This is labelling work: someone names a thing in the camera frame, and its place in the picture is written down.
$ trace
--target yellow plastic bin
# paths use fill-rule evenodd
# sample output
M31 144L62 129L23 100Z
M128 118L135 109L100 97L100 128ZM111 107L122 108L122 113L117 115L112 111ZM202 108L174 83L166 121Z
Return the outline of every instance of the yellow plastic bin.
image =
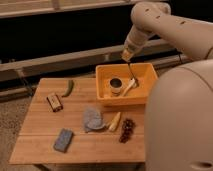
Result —
M145 104L147 97L157 80L157 74L151 63L131 64L131 69L139 81L137 88L131 89L126 96L113 96L110 90L110 80L119 78L122 81L122 91L131 79L127 64L98 65L96 67L96 92L98 101L104 106Z

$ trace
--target wooden table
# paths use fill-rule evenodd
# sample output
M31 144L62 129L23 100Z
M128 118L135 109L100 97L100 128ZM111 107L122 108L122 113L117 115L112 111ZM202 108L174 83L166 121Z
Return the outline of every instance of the wooden table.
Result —
M95 78L73 79L75 86L67 98L60 98L64 109L53 113L46 97L55 92L59 96L67 89L68 78L44 78L33 97L19 133L10 164L77 164L144 162L144 105L103 107L96 100ZM83 130L86 107L100 109L105 122L118 112L122 119L116 132ZM119 143L121 125L125 118L136 123L134 134L125 144ZM75 136L67 153L53 149L62 128L71 129Z

